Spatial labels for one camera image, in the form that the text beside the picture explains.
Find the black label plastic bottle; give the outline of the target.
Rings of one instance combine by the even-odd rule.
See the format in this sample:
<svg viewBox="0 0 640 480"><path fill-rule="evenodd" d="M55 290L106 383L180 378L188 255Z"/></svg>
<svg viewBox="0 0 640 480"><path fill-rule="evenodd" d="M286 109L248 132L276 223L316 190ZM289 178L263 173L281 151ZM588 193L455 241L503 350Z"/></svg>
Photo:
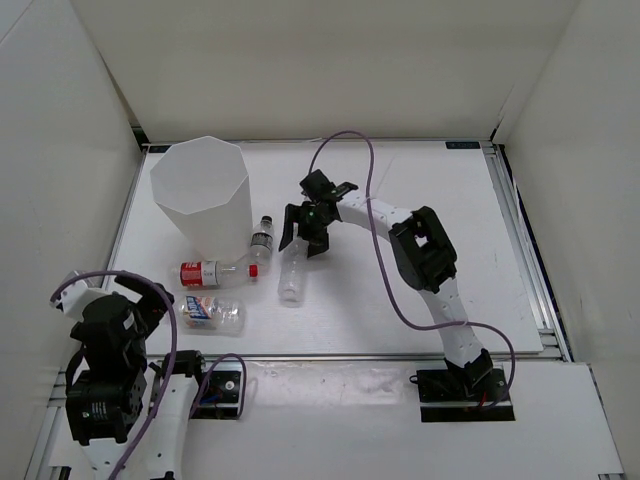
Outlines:
<svg viewBox="0 0 640 480"><path fill-rule="evenodd" d="M274 227L271 216L265 215L254 226L249 254L251 261L261 267L268 268L271 263L274 243Z"/></svg>

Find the blue orange label plastic bottle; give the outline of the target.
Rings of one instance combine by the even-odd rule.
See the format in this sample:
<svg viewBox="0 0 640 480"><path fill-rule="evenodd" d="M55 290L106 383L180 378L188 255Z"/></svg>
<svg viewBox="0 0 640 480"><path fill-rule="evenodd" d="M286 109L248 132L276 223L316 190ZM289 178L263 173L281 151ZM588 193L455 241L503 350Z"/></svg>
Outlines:
<svg viewBox="0 0 640 480"><path fill-rule="evenodd" d="M244 304L227 297L186 295L176 311L188 328L221 336L241 335L246 322Z"/></svg>

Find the clear white cap plastic bottle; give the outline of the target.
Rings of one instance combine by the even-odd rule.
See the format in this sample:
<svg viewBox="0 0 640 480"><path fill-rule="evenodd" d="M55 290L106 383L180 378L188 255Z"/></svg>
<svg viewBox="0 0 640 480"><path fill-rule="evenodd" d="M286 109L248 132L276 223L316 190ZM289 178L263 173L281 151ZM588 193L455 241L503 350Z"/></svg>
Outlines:
<svg viewBox="0 0 640 480"><path fill-rule="evenodd" d="M278 295L282 302L290 305L303 300L307 261L307 242L301 238L293 240L282 253Z"/></svg>

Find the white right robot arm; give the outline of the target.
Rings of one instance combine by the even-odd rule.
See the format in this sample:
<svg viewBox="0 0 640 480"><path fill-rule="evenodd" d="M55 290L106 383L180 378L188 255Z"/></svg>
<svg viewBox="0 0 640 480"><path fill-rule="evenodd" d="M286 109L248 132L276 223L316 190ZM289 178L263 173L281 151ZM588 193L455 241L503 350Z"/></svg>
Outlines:
<svg viewBox="0 0 640 480"><path fill-rule="evenodd" d="M434 322L430 328L440 334L450 390L460 399L476 397L493 363L460 299L457 253L435 211L372 199L353 183L334 184L319 170L300 186L306 199L285 206L279 249L300 238L308 242L309 257L320 255L329 249L328 227L336 221L368 230L375 241L388 241L400 277L423 299Z"/></svg>

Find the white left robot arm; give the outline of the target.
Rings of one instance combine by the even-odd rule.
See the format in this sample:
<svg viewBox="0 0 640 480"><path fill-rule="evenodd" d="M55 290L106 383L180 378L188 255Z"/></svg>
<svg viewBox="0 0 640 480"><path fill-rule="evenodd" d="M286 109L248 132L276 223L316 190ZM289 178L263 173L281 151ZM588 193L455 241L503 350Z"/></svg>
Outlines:
<svg viewBox="0 0 640 480"><path fill-rule="evenodd" d="M137 274L107 275L137 300L98 286L99 272L72 273L51 298L79 344L65 372L71 436L96 479L180 479L191 406L210 386L203 356L172 341L149 361L147 339L163 319L177 323L174 297Z"/></svg>

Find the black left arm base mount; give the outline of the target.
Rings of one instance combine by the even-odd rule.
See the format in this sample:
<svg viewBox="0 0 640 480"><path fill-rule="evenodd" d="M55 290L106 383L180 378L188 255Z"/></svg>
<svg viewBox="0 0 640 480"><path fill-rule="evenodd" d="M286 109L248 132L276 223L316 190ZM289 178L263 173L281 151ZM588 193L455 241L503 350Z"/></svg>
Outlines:
<svg viewBox="0 0 640 480"><path fill-rule="evenodd" d="M247 366L236 354L216 359L204 373L191 419L239 420L245 406Z"/></svg>

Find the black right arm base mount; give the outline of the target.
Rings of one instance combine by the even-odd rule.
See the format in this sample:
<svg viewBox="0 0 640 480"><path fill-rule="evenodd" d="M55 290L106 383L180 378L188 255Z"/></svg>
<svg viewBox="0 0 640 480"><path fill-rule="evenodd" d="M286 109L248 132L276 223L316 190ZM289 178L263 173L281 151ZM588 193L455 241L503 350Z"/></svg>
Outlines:
<svg viewBox="0 0 640 480"><path fill-rule="evenodd" d="M502 368L494 368L470 393L447 369L417 370L409 381L417 387L422 423L516 420Z"/></svg>

